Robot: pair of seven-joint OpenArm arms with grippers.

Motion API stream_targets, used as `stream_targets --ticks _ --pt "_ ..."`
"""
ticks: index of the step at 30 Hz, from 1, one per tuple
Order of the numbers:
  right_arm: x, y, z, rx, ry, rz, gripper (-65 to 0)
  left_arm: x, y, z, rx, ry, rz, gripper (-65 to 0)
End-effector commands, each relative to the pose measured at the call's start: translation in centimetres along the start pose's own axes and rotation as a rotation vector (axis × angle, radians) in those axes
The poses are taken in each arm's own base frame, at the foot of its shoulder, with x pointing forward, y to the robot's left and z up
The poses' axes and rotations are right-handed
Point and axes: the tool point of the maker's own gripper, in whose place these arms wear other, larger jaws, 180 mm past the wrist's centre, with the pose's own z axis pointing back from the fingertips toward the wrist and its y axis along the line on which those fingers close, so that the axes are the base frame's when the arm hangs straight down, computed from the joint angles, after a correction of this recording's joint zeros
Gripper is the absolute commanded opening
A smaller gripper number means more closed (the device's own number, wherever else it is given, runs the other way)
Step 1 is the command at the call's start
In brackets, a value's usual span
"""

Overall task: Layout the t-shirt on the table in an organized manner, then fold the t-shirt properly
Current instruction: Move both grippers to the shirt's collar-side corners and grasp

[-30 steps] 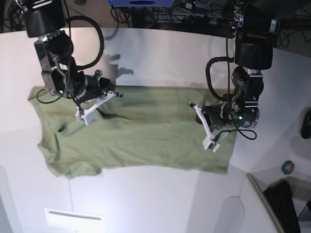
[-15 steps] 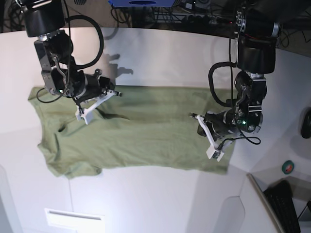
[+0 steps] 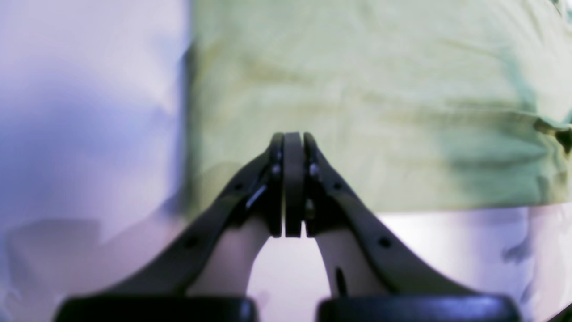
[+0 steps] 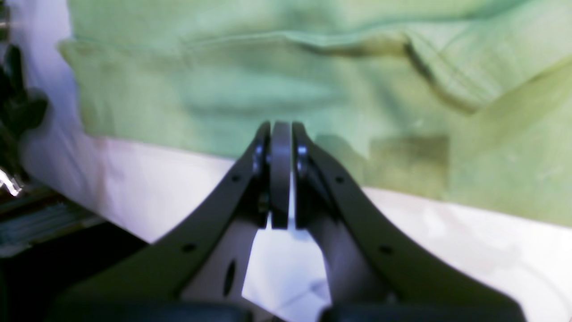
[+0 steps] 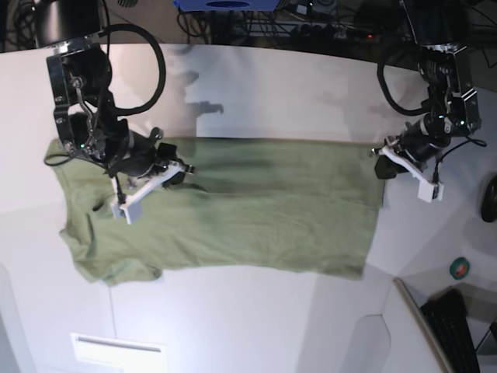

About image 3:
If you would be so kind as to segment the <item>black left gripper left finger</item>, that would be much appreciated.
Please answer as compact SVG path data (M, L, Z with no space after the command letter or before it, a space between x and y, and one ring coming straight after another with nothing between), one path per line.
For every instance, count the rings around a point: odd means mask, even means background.
M254 261L282 233L284 135L223 188L149 264L97 295L66 301L58 322L257 322Z

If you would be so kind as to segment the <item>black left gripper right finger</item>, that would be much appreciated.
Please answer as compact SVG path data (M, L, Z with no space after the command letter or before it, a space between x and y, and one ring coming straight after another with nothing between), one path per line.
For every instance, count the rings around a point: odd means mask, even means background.
M319 322L520 322L513 301L464 287L417 257L359 199L303 135L310 231L324 261L332 298Z

